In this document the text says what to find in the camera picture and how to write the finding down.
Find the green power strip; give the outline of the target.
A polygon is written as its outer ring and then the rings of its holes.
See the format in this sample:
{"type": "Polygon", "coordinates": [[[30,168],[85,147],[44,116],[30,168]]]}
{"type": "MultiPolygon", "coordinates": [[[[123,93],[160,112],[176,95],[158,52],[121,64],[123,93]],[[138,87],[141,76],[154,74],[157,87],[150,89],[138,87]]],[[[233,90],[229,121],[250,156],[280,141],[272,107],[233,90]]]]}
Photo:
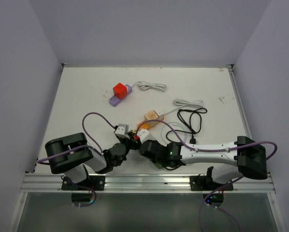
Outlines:
{"type": "Polygon", "coordinates": [[[161,165],[160,163],[154,163],[154,165],[155,165],[155,167],[157,168],[157,169],[163,169],[163,165],[161,165]]]}

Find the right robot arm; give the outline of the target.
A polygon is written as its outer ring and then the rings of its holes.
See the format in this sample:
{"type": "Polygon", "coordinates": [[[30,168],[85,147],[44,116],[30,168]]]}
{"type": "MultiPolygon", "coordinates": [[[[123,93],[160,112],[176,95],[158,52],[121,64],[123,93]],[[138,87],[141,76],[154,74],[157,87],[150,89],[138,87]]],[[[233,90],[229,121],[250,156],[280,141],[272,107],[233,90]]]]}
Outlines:
{"type": "Polygon", "coordinates": [[[205,177],[207,188],[212,190],[239,177],[267,179],[266,149],[246,136],[217,145],[169,143],[163,146],[156,140],[146,140],[139,153],[152,162],[172,169],[195,163],[219,164],[209,167],[205,177]]]}

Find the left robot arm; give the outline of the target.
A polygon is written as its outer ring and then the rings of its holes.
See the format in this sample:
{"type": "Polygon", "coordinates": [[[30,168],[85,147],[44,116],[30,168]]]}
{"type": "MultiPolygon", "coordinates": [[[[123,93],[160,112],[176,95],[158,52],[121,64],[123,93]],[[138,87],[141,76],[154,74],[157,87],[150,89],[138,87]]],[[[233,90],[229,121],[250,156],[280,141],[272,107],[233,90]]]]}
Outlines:
{"type": "Polygon", "coordinates": [[[116,137],[119,142],[101,152],[88,144],[82,132],[54,139],[46,143],[47,157],[38,163],[48,165],[52,174],[64,174],[83,190],[90,184],[86,166],[97,174],[106,174],[126,161],[130,150],[140,148],[140,139],[132,131],[116,137]]]}

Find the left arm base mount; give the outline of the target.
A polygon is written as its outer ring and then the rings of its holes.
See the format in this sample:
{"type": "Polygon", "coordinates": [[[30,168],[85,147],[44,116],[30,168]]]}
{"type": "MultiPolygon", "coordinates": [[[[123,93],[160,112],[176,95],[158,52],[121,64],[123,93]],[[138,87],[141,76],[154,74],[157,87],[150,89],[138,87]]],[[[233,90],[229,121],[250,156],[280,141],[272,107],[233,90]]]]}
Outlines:
{"type": "Polygon", "coordinates": [[[99,175],[90,175],[89,178],[79,182],[72,183],[71,179],[63,176],[62,177],[62,190],[70,191],[81,191],[81,190],[95,190],[103,191],[105,187],[105,177],[99,175]]]}

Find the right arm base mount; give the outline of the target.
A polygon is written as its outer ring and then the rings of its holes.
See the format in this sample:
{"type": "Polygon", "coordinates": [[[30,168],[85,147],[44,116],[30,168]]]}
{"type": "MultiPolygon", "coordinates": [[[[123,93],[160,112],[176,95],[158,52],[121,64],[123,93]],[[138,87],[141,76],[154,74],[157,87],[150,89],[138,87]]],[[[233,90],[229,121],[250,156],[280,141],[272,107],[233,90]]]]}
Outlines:
{"type": "Polygon", "coordinates": [[[231,167],[221,165],[209,167],[206,174],[192,175],[189,177],[190,188],[192,191],[212,191],[220,190],[232,191],[233,184],[230,178],[231,167]]]}

